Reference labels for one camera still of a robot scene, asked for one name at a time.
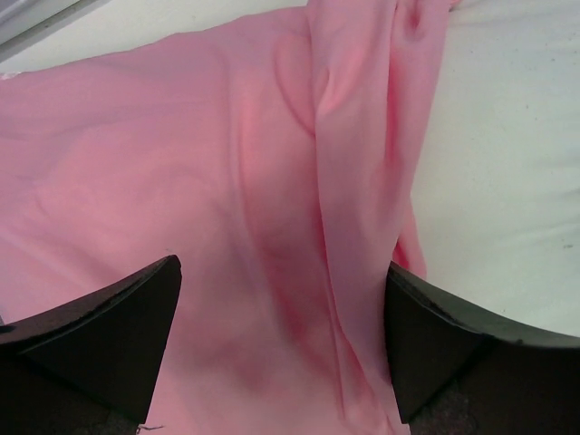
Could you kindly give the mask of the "white pillow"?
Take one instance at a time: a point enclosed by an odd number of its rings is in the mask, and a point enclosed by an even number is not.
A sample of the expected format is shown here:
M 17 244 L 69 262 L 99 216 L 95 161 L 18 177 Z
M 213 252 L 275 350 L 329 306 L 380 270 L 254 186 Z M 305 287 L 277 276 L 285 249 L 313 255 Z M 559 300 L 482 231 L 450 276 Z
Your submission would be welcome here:
M 578 334 L 578 0 L 451 12 L 412 202 L 431 284 Z

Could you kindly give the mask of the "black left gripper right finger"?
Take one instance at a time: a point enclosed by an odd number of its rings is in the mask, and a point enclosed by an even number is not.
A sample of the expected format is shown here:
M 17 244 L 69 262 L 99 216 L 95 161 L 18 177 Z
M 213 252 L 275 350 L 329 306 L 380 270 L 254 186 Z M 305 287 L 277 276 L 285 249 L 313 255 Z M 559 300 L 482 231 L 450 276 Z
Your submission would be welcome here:
M 411 433 L 578 433 L 578 338 L 494 314 L 396 264 L 384 329 Z

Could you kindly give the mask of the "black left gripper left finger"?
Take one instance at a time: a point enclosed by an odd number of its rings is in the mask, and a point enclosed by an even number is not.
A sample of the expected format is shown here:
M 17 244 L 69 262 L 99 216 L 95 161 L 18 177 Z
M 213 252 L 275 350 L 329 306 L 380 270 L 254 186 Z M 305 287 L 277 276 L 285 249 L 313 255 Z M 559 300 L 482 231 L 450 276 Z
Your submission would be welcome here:
M 182 274 L 166 256 L 1 327 L 4 434 L 135 434 L 145 423 Z

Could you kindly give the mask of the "pink floral pillowcase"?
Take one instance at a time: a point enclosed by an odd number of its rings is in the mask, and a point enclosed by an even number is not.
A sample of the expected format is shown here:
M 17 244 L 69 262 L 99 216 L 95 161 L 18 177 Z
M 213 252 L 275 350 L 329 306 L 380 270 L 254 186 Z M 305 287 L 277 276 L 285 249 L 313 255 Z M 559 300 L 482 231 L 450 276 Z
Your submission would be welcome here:
M 162 434 L 405 434 L 391 262 L 449 1 L 311 1 L 1 81 L 1 311 L 167 256 L 182 288 Z

